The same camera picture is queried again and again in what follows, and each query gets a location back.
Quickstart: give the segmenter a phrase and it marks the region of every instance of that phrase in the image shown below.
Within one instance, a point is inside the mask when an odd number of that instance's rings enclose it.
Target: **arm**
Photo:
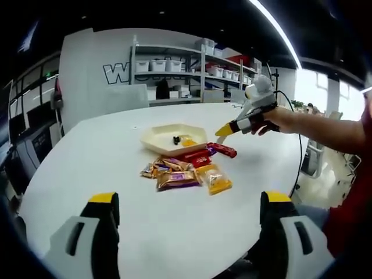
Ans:
[[[336,151],[360,153],[366,144],[362,122],[333,120],[315,115],[294,113],[278,107],[264,115],[266,120],[278,125],[282,133],[298,133]],[[265,134],[267,127],[260,130]]]

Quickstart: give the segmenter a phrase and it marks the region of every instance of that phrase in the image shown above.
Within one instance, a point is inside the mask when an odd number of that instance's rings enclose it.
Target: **hand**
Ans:
[[[291,110],[279,106],[269,112],[264,113],[263,117],[265,120],[268,120],[274,123],[275,125],[278,125],[279,130],[282,133],[285,134],[295,133],[294,123],[296,119],[296,113],[292,112]],[[258,135],[264,135],[265,133],[270,131],[270,128],[268,128],[265,125],[256,127],[254,130],[252,130],[251,132],[252,135],[256,134],[258,130],[260,130]]]

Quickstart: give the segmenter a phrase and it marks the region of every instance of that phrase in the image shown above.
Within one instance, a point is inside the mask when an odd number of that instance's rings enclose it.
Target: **metal shelving unit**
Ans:
[[[136,73],[135,72],[135,62],[136,62],[136,55],[176,55],[176,56],[182,56],[186,58],[185,62],[185,70],[186,72],[181,73],[172,73],[172,72],[143,72],[143,73]],[[201,72],[200,73],[191,73],[191,59],[200,59],[201,61]],[[215,77],[215,76],[209,76],[206,74],[205,71],[205,64],[207,62],[215,62],[220,65],[232,67],[236,70],[239,70],[240,73],[240,81],[234,81],[223,77]],[[243,89],[243,85],[248,85],[247,83],[242,82],[242,77],[244,73],[248,73],[248,75],[252,76],[254,74],[257,74],[257,72],[250,67],[243,66],[242,59],[240,60],[240,64],[235,63],[233,61],[230,61],[225,58],[217,57],[214,55],[208,55],[205,54],[205,52],[199,51],[197,49],[191,49],[191,48],[183,48],[180,46],[170,46],[170,45],[146,45],[146,44],[133,44],[130,51],[130,84],[135,83],[136,76],[139,77],[150,77],[150,76],[177,76],[177,77],[186,77],[186,78],[200,78],[200,86],[201,86],[201,97],[204,95],[204,89],[205,89],[205,80],[216,80],[221,81],[224,84],[235,84],[239,85],[239,89]],[[176,102],[186,102],[187,100],[191,101],[200,101],[202,98],[180,98],[180,99],[167,99],[167,100],[156,100],[152,101],[151,104],[154,103],[176,103]]]

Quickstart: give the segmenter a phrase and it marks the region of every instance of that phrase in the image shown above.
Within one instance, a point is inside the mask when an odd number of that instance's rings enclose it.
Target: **hexagonal tray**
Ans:
[[[183,147],[181,143],[178,145],[173,143],[173,137],[185,134],[190,135],[192,140],[197,144]],[[174,157],[202,149],[206,146],[208,141],[203,128],[185,124],[171,124],[150,128],[142,135],[141,142],[150,150],[161,155]]]

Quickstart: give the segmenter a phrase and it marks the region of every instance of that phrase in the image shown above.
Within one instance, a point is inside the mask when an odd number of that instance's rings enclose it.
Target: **white table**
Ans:
[[[139,141],[151,126],[185,123],[203,127],[210,141],[239,114],[230,103],[162,106],[82,121],[45,158],[22,201],[20,215],[39,257],[50,236],[88,199],[116,191],[120,201],[118,266],[122,278],[212,278],[258,239],[260,194],[289,194],[298,171],[298,135],[228,137],[238,156],[213,162],[232,189],[209,196],[206,187],[156,192],[155,180],[139,172],[156,155]],[[303,154],[307,140],[303,138]]]

